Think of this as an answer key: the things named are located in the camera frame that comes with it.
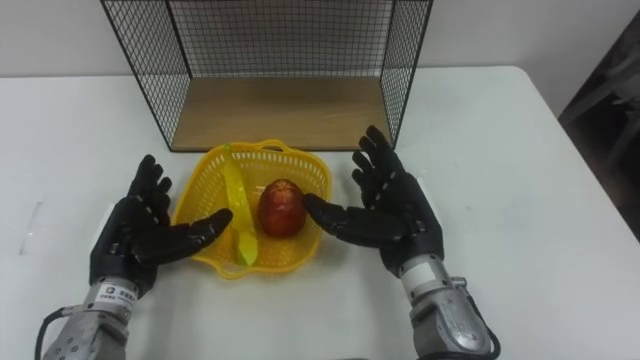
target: table surface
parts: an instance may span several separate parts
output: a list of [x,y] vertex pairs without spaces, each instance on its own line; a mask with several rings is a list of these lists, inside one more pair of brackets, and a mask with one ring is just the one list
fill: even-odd
[[[419,70],[397,151],[421,177],[446,265],[469,280],[503,359],[640,359],[640,248],[517,68]],[[90,239],[144,154],[176,199],[201,154],[170,153],[132,77],[0,80],[0,358],[33,355],[81,302]],[[348,153],[320,153],[358,204]],[[224,281],[160,270],[130,359],[414,359],[409,304],[374,250],[327,236],[302,269]],[[51,339],[62,321],[49,332]]]

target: robotic hand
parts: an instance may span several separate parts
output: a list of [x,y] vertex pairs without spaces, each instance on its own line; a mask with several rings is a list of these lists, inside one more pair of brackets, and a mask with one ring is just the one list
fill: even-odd
[[380,249],[385,267],[400,278],[411,301],[414,345],[420,360],[489,360],[500,343],[486,326],[466,280],[450,277],[442,261],[442,228],[416,179],[402,166],[384,136],[369,127],[360,139],[352,177],[364,208],[304,197],[313,220],[351,244]]
[[191,225],[170,226],[171,180],[160,180],[162,173],[153,156],[145,156],[127,196],[115,205],[91,252],[91,288],[84,303],[60,308],[45,318],[36,360],[41,359],[46,327],[65,316],[70,318],[44,359],[125,359],[131,310],[153,287],[158,265],[197,253],[229,224],[231,211],[221,209]]

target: apple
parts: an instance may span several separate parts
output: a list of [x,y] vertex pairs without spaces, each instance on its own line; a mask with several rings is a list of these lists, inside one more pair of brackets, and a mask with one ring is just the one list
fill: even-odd
[[286,179],[278,179],[264,189],[258,202],[258,220],[267,235],[287,238],[302,230],[307,218],[302,196],[298,185]]

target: robotic wrist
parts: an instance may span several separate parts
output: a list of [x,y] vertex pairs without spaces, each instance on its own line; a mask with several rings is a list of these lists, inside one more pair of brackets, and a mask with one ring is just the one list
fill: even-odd
[[498,357],[500,343],[467,292],[466,279],[449,276],[438,256],[406,261],[400,279],[411,302],[414,345],[421,360]]

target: wooden shelf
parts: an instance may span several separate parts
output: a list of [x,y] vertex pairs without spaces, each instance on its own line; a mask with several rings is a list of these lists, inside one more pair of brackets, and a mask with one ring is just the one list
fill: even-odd
[[352,150],[369,125],[389,138],[378,78],[194,78],[171,147],[276,138],[304,150]]

